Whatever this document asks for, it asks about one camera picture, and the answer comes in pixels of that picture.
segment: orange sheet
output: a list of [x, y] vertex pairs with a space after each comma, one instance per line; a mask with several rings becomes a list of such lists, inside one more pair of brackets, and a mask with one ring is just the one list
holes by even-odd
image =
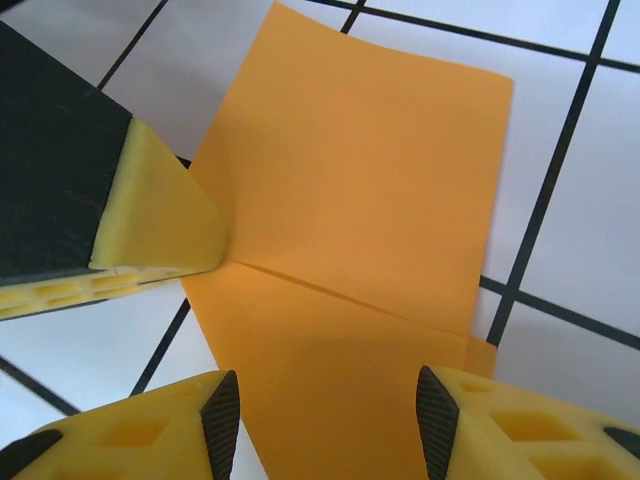
[[472, 339], [233, 262], [185, 285], [269, 478], [426, 478], [418, 372], [464, 368]]
[[274, 5], [191, 172], [230, 222], [184, 286], [273, 479], [425, 478], [423, 363], [469, 337], [511, 81]]

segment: white tile floor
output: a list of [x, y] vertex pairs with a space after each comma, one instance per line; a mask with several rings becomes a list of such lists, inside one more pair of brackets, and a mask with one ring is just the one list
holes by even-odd
[[[191, 158], [270, 0], [169, 0], [105, 91]], [[284, 3], [339, 30], [342, 7]], [[2, 20], [97, 85], [157, 0], [27, 0]], [[506, 283], [584, 63], [382, 18], [385, 9], [581, 54], [606, 0], [368, 0], [350, 34], [515, 79], [484, 274]], [[640, 7], [621, 0], [603, 56], [640, 64]], [[598, 67], [521, 288], [634, 334], [636, 348], [516, 303], [497, 377], [640, 425], [640, 74]], [[486, 336], [500, 295], [480, 290]], [[0, 356], [86, 409], [126, 397], [183, 299], [180, 287], [0, 323]], [[188, 315], [148, 388], [215, 367]], [[0, 373], [0, 447], [60, 417]], [[246, 433], [233, 478], [264, 478]]]

